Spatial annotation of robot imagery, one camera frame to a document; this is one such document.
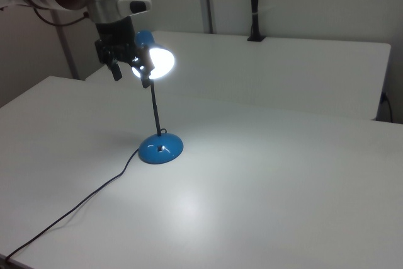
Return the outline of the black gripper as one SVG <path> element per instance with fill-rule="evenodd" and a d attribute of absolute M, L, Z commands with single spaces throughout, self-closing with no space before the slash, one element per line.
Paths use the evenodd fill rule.
<path fill-rule="evenodd" d="M 102 64 L 106 64 L 111 71 L 115 81 L 122 78 L 119 62 L 131 64 L 135 58 L 135 30 L 131 17 L 125 17 L 113 23 L 96 23 L 99 39 L 95 41 L 98 59 Z M 143 88 L 148 88 L 152 80 L 150 75 L 154 70 L 154 64 L 150 55 L 149 46 L 137 49 L 135 63 L 136 69 L 140 73 L 140 80 Z"/>

